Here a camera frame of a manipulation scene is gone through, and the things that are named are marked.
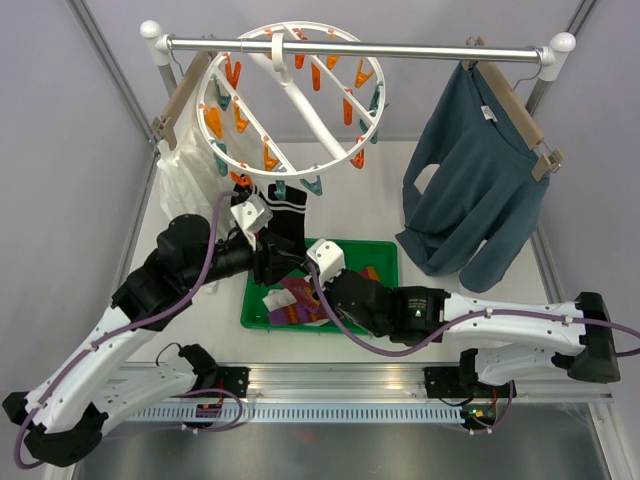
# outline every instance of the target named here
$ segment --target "blue sweatshirt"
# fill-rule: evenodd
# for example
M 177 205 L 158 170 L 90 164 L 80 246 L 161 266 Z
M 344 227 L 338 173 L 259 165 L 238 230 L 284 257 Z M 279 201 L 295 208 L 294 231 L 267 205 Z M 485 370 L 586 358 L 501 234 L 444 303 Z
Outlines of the blue sweatshirt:
M 548 175 L 531 174 L 537 158 L 477 69 L 458 65 L 404 176 L 400 245 L 427 275 L 461 270 L 465 288 L 487 291 L 536 228 L 549 186 Z M 415 180 L 432 164 L 439 168 L 421 193 Z

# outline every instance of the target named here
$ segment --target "sleeve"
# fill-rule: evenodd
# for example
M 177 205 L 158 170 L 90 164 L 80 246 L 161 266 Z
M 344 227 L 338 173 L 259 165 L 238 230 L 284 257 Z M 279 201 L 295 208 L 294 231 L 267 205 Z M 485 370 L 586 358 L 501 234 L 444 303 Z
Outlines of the sleeve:
M 506 220 L 460 271 L 463 287 L 482 293 L 502 280 L 536 229 L 541 200 L 523 202 L 506 215 Z

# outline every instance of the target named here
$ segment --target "wooden hanger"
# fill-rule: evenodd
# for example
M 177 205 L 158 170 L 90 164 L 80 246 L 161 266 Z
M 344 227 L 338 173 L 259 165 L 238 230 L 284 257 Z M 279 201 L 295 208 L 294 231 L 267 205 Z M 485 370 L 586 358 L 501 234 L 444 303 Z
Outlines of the wooden hanger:
M 482 37 L 478 37 L 475 40 L 470 38 L 467 40 L 467 45 L 485 45 L 485 42 Z M 469 70 L 471 65 L 472 62 L 468 60 L 462 62 L 465 70 Z M 530 150 L 538 148 L 544 140 L 544 133 L 529 114 L 520 97 L 513 91 L 500 69 L 492 62 L 477 62 L 476 68 L 485 82 L 487 82 L 498 102 L 500 102 L 502 109 L 511 120 L 511 123 L 513 123 L 513 126 L 516 127 L 527 148 Z M 558 171 L 564 158 L 564 153 L 559 149 L 554 150 L 549 155 L 541 154 L 531 173 L 537 181 L 540 181 L 545 173 Z
M 171 150 L 174 150 L 178 144 L 173 130 L 176 121 L 214 56 L 215 53 L 205 51 L 196 53 L 187 72 L 180 80 L 178 88 L 165 105 L 162 115 L 155 117 L 151 122 L 151 130 L 156 132 L 161 139 L 166 140 Z

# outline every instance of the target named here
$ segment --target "white tabletop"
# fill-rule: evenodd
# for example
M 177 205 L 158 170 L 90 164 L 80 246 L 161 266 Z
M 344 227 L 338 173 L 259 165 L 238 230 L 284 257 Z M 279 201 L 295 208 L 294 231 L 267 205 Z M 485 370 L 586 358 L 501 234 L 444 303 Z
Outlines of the white tabletop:
M 379 142 L 366 148 L 366 166 L 359 171 L 351 165 L 339 166 L 322 177 L 324 195 L 310 194 L 307 203 L 306 235 L 354 240 L 389 240 L 403 229 L 401 185 L 415 142 Z M 287 144 L 289 158 L 324 155 L 317 143 Z M 429 175 L 418 179 L 426 185 Z M 133 257 L 132 269 L 139 267 L 155 248 L 158 233 L 169 219 L 159 205 L 158 182 L 154 183 Z M 460 292 L 457 275 L 427 277 L 398 247 L 400 285 L 425 285 Z M 363 350 L 340 334 L 245 329 L 240 314 L 247 274 L 220 282 L 216 293 L 199 292 L 193 306 L 176 317 L 130 361 L 153 361 L 170 342 L 199 343 L 218 362 L 389 362 Z M 546 297 L 533 251 L 529 243 L 511 265 L 502 282 L 480 298 L 519 303 L 545 303 Z M 386 339 L 369 338 L 378 347 L 400 350 L 403 345 Z M 445 341 L 421 351 L 393 359 L 406 362 L 451 362 L 461 350 L 478 346 Z

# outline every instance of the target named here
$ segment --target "metal rail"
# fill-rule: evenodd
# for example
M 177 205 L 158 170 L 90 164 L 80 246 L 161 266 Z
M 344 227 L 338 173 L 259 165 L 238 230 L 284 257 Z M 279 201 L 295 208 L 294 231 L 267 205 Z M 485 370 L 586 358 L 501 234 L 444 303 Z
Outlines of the metal rail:
M 270 40 L 167 37 L 170 50 L 270 53 Z M 362 42 L 309 42 L 287 40 L 284 53 L 345 55 L 358 57 L 423 58 L 437 60 L 483 60 L 491 62 L 539 63 L 538 47 L 497 48 L 483 46 L 401 45 Z

